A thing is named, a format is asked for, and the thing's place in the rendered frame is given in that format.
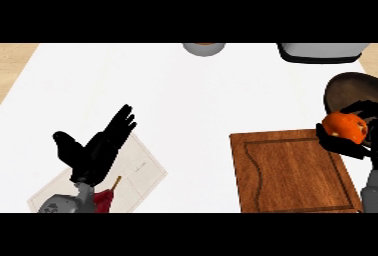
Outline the grey round pot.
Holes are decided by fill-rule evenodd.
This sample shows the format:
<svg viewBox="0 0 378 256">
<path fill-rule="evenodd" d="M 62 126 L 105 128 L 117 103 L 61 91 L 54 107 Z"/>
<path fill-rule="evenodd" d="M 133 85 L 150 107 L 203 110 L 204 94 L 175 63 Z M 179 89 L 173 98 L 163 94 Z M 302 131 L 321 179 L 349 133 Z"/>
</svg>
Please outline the grey round pot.
<svg viewBox="0 0 378 256">
<path fill-rule="evenodd" d="M 210 44 L 185 43 L 183 48 L 195 56 L 209 57 L 216 55 L 223 50 L 225 43 L 210 43 Z"/>
</svg>

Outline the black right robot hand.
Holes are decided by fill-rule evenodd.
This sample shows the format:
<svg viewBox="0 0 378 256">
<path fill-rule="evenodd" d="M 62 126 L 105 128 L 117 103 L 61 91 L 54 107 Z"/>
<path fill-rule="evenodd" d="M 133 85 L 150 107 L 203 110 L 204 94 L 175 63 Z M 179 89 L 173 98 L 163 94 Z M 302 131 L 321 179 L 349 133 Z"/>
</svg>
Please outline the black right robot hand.
<svg viewBox="0 0 378 256">
<path fill-rule="evenodd" d="M 370 157 L 374 167 L 378 168 L 378 102 L 372 102 L 371 100 L 358 101 L 341 109 L 343 114 L 349 114 L 356 111 L 359 111 L 358 116 L 362 119 L 374 117 L 374 120 L 368 123 L 368 139 L 371 140 L 371 149 L 367 149 L 350 139 L 330 135 L 321 123 L 316 124 L 316 136 L 319 138 L 319 144 L 325 150 L 356 159 Z"/>
</svg>

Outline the dark brown pan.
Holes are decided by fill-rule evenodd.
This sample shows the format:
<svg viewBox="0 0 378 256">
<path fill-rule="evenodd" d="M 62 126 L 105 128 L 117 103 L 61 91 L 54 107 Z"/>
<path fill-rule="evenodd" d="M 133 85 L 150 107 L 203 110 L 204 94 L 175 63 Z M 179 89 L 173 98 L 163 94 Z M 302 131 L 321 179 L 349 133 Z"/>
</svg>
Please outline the dark brown pan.
<svg viewBox="0 0 378 256">
<path fill-rule="evenodd" d="M 358 101 L 371 100 L 378 102 L 378 78 L 356 72 L 347 72 L 337 75 L 328 82 L 324 105 L 327 115 L 333 112 L 341 112 L 341 109 L 350 106 Z M 364 119 L 368 123 L 374 117 Z M 371 140 L 367 138 L 361 145 L 368 149 Z"/>
</svg>

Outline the brown wooden cutting board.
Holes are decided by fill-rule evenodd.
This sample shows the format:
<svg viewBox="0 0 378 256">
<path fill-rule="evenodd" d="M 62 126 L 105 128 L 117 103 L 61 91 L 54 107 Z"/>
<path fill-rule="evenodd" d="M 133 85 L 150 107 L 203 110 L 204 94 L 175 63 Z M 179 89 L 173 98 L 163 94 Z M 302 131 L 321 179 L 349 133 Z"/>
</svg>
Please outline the brown wooden cutting board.
<svg viewBox="0 0 378 256">
<path fill-rule="evenodd" d="M 234 134 L 231 148 L 244 213 L 362 211 L 343 159 L 315 130 Z"/>
</svg>

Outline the grey appliance with black base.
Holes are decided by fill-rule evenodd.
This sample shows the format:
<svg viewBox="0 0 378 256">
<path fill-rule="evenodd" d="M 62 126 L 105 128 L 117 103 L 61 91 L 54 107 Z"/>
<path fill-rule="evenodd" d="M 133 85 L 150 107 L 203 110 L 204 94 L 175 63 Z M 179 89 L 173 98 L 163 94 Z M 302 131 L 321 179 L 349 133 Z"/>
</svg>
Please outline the grey appliance with black base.
<svg viewBox="0 0 378 256">
<path fill-rule="evenodd" d="M 353 63 L 362 56 L 368 43 L 279 43 L 285 61 L 305 64 Z"/>
</svg>

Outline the dark red vegetable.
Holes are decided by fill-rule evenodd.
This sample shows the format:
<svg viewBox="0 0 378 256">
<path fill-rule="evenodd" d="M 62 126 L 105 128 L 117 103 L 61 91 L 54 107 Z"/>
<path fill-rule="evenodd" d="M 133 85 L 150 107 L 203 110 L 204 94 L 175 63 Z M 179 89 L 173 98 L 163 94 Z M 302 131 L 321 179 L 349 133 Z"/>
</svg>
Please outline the dark red vegetable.
<svg viewBox="0 0 378 256">
<path fill-rule="evenodd" d="M 117 177 L 116 183 L 113 187 L 102 192 L 95 194 L 93 202 L 95 202 L 95 212 L 96 213 L 108 213 L 111 209 L 111 204 L 114 200 L 114 190 L 121 181 L 121 177 Z"/>
</svg>

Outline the orange squash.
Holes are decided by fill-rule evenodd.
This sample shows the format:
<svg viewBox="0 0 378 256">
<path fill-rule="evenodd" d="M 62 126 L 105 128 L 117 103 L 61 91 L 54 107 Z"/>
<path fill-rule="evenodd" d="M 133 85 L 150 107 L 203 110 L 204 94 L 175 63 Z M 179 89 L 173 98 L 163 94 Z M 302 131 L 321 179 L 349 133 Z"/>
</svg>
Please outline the orange squash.
<svg viewBox="0 0 378 256">
<path fill-rule="evenodd" d="M 333 112 L 322 120 L 327 134 L 361 144 L 368 135 L 365 120 L 353 113 Z"/>
</svg>

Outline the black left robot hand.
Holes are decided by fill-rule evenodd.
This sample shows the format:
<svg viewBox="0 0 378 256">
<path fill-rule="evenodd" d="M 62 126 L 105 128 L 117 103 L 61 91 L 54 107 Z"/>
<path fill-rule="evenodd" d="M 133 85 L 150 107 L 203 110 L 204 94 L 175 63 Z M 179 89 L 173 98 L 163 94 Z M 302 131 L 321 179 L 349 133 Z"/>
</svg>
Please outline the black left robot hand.
<svg viewBox="0 0 378 256">
<path fill-rule="evenodd" d="M 62 131 L 54 134 L 58 157 L 73 168 L 71 182 L 95 187 L 102 183 L 113 167 L 119 151 L 136 127 L 132 106 L 124 105 L 105 130 L 82 145 Z"/>
</svg>

